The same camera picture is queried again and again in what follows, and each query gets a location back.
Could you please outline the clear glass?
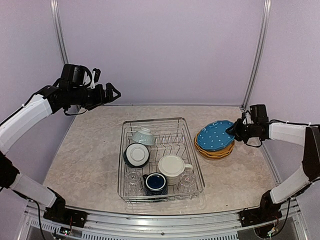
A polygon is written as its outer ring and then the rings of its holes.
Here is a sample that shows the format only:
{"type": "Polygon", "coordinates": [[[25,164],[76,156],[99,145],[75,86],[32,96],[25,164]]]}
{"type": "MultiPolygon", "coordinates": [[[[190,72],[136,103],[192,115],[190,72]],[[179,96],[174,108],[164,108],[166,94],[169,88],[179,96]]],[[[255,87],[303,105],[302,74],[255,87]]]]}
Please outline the clear glass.
{"type": "Polygon", "coordinates": [[[138,195],[143,189],[142,174],[136,170],[129,170],[125,175],[125,191],[129,196],[138,195]]]}
{"type": "Polygon", "coordinates": [[[177,190],[179,193],[191,193],[197,189],[197,177],[192,172],[183,172],[179,177],[177,190]]]}

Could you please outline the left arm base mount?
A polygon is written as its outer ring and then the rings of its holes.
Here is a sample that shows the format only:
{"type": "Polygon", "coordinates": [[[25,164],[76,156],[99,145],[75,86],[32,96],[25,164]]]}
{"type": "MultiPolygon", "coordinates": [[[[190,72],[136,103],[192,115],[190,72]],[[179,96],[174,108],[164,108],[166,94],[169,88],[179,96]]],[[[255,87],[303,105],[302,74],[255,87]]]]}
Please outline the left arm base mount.
{"type": "Polygon", "coordinates": [[[88,213],[85,211],[67,208],[63,205],[46,207],[43,214],[47,220],[78,228],[85,226],[87,216],[88,213]]]}

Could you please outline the blue polka dot plate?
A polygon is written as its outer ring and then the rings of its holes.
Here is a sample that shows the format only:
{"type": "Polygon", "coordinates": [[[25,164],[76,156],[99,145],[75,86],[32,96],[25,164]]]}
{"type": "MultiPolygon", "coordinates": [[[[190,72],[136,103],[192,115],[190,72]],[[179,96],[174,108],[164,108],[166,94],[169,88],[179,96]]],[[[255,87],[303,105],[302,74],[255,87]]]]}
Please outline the blue polka dot plate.
{"type": "Polygon", "coordinates": [[[228,147],[235,137],[226,132],[234,125],[229,120],[217,120],[206,125],[197,135],[197,145],[205,151],[216,152],[228,147]]]}

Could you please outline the dark blue mug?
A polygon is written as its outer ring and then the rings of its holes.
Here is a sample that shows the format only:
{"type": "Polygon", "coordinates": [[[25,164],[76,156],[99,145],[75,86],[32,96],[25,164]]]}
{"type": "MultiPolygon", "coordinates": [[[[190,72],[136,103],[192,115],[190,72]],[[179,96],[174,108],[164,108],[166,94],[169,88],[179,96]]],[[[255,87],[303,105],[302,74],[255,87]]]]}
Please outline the dark blue mug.
{"type": "Polygon", "coordinates": [[[143,176],[144,194],[146,196],[161,196],[168,194],[167,178],[159,172],[144,174],[143,176]]]}

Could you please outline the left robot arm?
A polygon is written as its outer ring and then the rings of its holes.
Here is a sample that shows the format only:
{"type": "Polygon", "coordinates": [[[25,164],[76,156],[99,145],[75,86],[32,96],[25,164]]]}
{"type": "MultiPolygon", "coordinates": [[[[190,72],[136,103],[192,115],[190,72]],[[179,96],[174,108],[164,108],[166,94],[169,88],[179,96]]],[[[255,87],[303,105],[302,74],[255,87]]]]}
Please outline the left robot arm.
{"type": "Polygon", "coordinates": [[[120,98],[121,92],[111,83],[98,83],[100,74],[98,68],[89,70],[82,65],[65,64],[54,84],[33,93],[25,104],[0,124],[0,186],[50,209],[50,214],[61,223],[70,218],[69,209],[62,205],[65,200],[21,173],[6,155],[32,127],[59,110],[66,113],[71,106],[80,106],[91,111],[120,98]]]}

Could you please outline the yellow polka dot plate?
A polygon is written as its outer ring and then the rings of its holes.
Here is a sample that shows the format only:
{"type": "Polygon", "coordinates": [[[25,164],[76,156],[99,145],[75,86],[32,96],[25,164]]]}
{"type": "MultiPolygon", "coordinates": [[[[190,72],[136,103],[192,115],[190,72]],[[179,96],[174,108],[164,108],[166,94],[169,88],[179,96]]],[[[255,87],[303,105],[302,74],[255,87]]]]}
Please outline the yellow polka dot plate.
{"type": "Polygon", "coordinates": [[[207,159],[214,159],[214,160],[218,160],[218,159],[222,159],[224,157],[227,157],[233,151],[233,149],[231,148],[228,151],[225,151],[225,152],[223,152],[221,154],[217,154],[217,153],[213,153],[213,152],[209,153],[209,152],[206,152],[206,151],[203,151],[203,150],[200,150],[200,149],[196,149],[196,150],[201,156],[203,156],[203,157],[205,157],[207,159]]]}
{"type": "Polygon", "coordinates": [[[228,146],[224,147],[223,149],[220,149],[220,150],[204,150],[203,148],[201,148],[199,145],[198,145],[198,142],[197,142],[197,135],[194,137],[193,139],[193,142],[194,142],[194,145],[195,147],[201,151],[201,152],[204,152],[208,155],[223,155],[223,154],[226,154],[227,152],[230,152],[233,150],[234,148],[234,145],[235,145],[235,141],[232,141],[228,146]]]}

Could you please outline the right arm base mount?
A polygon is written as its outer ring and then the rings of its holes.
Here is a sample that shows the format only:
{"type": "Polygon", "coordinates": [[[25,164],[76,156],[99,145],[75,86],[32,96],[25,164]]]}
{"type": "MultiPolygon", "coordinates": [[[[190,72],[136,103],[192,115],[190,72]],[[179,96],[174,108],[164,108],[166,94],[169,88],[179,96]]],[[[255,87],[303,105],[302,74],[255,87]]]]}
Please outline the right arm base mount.
{"type": "Polygon", "coordinates": [[[280,219],[283,216],[280,210],[272,210],[271,212],[267,212],[262,211],[259,207],[251,209],[244,208],[238,214],[242,227],[263,224],[269,221],[280,219]]]}

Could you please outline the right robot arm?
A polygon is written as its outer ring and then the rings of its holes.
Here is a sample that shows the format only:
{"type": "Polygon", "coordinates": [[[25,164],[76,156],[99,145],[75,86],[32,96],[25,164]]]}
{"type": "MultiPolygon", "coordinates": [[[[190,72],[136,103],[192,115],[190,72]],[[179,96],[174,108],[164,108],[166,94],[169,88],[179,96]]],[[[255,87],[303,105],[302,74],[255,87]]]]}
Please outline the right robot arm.
{"type": "Polygon", "coordinates": [[[280,208],[309,188],[320,178],[320,126],[308,123],[290,123],[288,121],[269,120],[267,117],[255,117],[251,123],[238,119],[226,130],[239,142],[248,143],[251,138],[269,140],[268,146],[276,151],[277,157],[283,157],[283,164],[293,158],[294,170],[290,167],[287,178],[279,185],[265,192],[257,208],[239,212],[242,225],[264,223],[282,216],[280,208]]]}

